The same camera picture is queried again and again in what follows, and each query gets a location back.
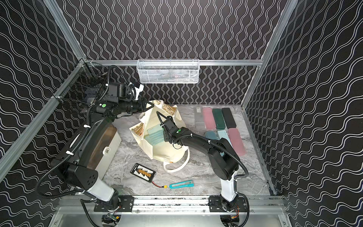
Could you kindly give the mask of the dark green pencil case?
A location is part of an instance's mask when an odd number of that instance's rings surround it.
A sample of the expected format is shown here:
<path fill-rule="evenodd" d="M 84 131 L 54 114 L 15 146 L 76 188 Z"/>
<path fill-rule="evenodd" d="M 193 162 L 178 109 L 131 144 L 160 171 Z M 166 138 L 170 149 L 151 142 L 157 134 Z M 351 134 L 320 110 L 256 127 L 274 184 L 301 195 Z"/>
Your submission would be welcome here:
<path fill-rule="evenodd" d="M 212 113 L 213 113 L 213 117 L 214 117 L 214 120 L 215 120 L 216 129 L 217 130 L 224 130 L 226 128 L 226 124 L 225 124 L 225 121 L 224 121 L 222 109 L 213 108 Z"/>

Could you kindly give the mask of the light blue pencil case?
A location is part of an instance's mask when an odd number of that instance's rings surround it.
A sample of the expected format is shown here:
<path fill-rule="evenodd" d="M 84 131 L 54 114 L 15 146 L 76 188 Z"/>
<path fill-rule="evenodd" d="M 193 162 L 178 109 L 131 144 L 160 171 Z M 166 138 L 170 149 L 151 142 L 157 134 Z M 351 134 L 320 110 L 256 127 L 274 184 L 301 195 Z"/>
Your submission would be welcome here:
<path fill-rule="evenodd" d="M 232 143 L 229 139 L 229 136 L 228 136 L 228 133 L 226 130 L 218 130 L 217 134 L 220 139 L 225 139 L 232 146 Z"/>

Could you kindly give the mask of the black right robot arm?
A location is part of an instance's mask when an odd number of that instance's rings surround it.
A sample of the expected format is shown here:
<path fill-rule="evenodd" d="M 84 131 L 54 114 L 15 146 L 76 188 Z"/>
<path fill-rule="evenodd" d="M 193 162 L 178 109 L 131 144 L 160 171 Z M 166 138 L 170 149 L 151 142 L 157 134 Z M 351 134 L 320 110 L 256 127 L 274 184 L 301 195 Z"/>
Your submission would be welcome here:
<path fill-rule="evenodd" d="M 222 210 L 234 211 L 237 209 L 239 199 L 237 180 L 248 177 L 249 172 L 227 139 L 212 140 L 182 127 L 167 132 L 165 140 L 173 145 L 193 148 L 207 155 L 214 173 L 220 178 L 219 201 Z"/>

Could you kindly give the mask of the teal pencil case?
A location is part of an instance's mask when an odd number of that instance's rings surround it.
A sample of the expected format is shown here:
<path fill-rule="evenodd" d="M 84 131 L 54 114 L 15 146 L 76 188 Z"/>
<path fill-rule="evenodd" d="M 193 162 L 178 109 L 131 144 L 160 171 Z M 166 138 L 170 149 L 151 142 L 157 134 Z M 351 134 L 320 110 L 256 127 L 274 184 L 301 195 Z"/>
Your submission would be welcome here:
<path fill-rule="evenodd" d="M 217 132 L 215 132 L 215 131 L 206 131 L 204 133 L 204 135 L 205 135 L 206 138 L 211 139 L 211 140 L 217 140 L 218 141 L 220 139 Z"/>

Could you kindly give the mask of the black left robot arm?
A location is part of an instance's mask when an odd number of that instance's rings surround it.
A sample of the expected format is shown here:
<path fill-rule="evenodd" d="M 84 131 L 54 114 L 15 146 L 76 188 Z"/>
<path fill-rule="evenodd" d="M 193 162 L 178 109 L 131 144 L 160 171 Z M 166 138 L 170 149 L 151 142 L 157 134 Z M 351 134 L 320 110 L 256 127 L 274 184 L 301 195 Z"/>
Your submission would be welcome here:
<path fill-rule="evenodd" d="M 118 103 L 98 101 L 92 105 L 87 110 L 83 126 L 73 136 L 70 145 L 63 149 L 60 157 L 51 162 L 51 169 L 36 183 L 37 196 L 55 199 L 73 193 L 88 193 L 98 180 L 98 172 L 92 167 L 92 161 L 103 156 L 103 149 L 97 146 L 114 120 L 146 112 L 153 107 L 154 104 L 145 98 L 121 100 Z M 51 173 L 56 173 L 63 182 L 75 189 L 60 194 L 41 192 L 41 184 Z"/>

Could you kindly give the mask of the translucent grey pencil case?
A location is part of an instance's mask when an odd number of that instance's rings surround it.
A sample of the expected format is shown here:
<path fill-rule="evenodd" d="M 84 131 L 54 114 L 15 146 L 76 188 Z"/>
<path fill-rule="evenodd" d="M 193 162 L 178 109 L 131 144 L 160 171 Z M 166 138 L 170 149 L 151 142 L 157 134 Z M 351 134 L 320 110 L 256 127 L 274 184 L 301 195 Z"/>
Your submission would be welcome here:
<path fill-rule="evenodd" d="M 197 129 L 205 129 L 204 117 L 202 112 L 202 107 L 194 108 L 195 126 Z"/>

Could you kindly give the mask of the cream canvas tote bag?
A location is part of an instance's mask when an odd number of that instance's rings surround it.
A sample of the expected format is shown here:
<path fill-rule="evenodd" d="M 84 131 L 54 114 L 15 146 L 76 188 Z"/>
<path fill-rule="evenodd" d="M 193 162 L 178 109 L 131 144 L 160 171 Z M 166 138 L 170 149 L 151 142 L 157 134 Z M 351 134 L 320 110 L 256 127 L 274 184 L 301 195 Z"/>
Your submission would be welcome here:
<path fill-rule="evenodd" d="M 157 117 L 157 111 L 165 116 L 171 116 L 179 128 L 185 127 L 186 124 L 176 105 L 167 105 L 162 100 L 153 100 L 152 103 L 154 107 L 140 115 L 140 122 L 132 126 L 130 132 L 150 159 L 163 162 L 164 170 L 168 173 L 178 172 L 189 162 L 190 149 L 187 146 L 172 145 L 164 140 L 164 130 Z M 180 167 L 175 169 L 167 168 L 167 165 L 180 161 L 184 154 L 187 154 L 187 158 Z"/>

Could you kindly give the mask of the black pencil case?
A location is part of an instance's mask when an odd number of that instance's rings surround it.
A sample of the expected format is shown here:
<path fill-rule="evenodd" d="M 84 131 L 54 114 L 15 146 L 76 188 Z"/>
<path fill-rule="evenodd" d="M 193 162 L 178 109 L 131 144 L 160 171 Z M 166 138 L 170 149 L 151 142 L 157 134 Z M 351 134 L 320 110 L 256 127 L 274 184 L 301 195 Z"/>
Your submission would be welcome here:
<path fill-rule="evenodd" d="M 228 129 L 237 127 L 230 108 L 222 108 L 222 114 L 223 114 L 223 117 L 224 117 L 226 127 Z"/>

